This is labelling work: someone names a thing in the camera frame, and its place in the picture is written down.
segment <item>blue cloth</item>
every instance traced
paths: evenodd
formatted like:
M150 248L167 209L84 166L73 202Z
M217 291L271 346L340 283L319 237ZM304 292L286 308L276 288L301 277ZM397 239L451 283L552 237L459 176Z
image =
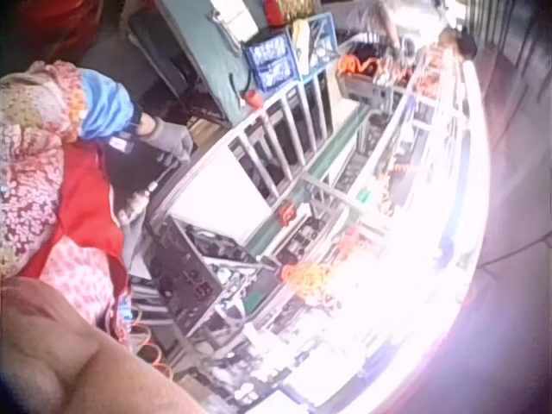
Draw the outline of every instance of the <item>blue cloth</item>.
M134 104L121 84L92 69L79 69L88 103L88 114L81 124L81 138L110 138L130 123Z

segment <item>cable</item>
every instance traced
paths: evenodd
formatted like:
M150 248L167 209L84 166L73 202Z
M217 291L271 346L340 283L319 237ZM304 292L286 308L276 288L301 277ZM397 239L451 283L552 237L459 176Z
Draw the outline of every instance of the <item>cable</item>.
M525 246L523 246L521 248L517 248L516 250L512 250L510 253L503 254L502 256L499 256L496 259L480 263L479 265L477 265L477 268L481 269L482 267L494 265L495 263L498 263L502 260L509 259L512 256L515 256L516 254L520 254L520 253L524 252L525 250L528 250L528 249L532 248L533 246L535 246L538 243L546 242L546 239L551 237L551 236L552 236L552 231L549 231L546 235L544 235L542 237L539 237L538 239L532 241L531 243L526 244Z

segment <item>bottle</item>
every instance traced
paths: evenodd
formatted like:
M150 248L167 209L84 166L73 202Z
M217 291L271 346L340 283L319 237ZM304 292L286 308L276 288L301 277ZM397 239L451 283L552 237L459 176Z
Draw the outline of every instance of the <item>bottle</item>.
M117 219L122 226L132 223L147 208L149 197L157 185L157 181L152 181L146 190L137 191L129 198L125 207L117 213Z

